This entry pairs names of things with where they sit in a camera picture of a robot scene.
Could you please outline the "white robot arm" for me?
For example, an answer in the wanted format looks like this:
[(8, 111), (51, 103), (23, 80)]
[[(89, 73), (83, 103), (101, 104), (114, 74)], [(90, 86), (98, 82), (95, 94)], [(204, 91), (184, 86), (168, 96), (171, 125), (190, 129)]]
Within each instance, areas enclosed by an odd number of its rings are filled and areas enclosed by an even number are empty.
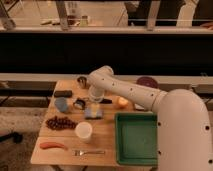
[(207, 107), (194, 92), (169, 92), (121, 81), (103, 66), (88, 75), (89, 98), (106, 91), (122, 96), (157, 115), (158, 171), (213, 171), (212, 129)]

